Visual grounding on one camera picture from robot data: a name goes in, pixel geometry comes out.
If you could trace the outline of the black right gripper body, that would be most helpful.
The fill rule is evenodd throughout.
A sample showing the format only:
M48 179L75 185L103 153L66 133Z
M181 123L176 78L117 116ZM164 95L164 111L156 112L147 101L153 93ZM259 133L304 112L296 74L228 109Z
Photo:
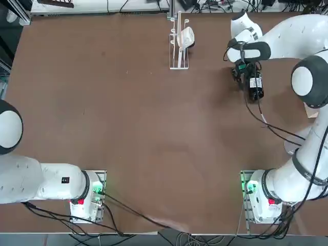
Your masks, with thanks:
M245 74L249 73L252 71L260 71L261 70L261 63L259 61L256 61L254 63L247 62L247 61L238 61L235 64L235 67L232 68L232 74L233 75L240 75L240 74Z

